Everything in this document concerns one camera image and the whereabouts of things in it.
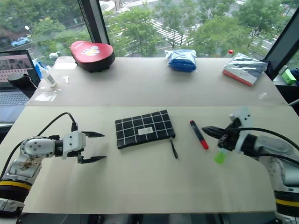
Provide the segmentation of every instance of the green object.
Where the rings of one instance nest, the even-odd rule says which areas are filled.
[[[214,160],[216,163],[222,164],[225,160],[225,157],[226,157],[226,152],[220,149],[219,152],[217,152]]]
[[[295,77],[291,74],[289,69],[286,69],[285,72],[281,74],[281,77],[288,85],[292,85],[296,81]]]

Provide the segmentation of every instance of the car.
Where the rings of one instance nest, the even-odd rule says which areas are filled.
[[[21,36],[16,41],[12,41],[11,45],[13,47],[17,47],[17,46],[20,46],[22,44],[26,44],[26,43],[29,43],[29,42],[30,42],[30,39],[27,36],[26,37]]]

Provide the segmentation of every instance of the green box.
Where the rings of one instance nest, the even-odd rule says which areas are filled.
[[[291,74],[289,69],[285,70],[285,72],[281,74],[281,77],[288,85],[292,85],[296,81],[295,77]]]

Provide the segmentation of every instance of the red cap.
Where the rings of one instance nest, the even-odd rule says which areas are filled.
[[[206,142],[206,140],[201,140],[200,141],[200,143],[201,143],[201,145],[203,146],[203,148],[205,149],[205,150],[207,150],[208,148],[209,148],[209,146],[207,145],[207,142]]]

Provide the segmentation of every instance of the laptop screen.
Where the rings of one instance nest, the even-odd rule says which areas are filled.
[[[8,82],[7,78],[14,72],[22,72],[30,76],[38,86],[40,78],[26,50],[0,52],[0,83]]]

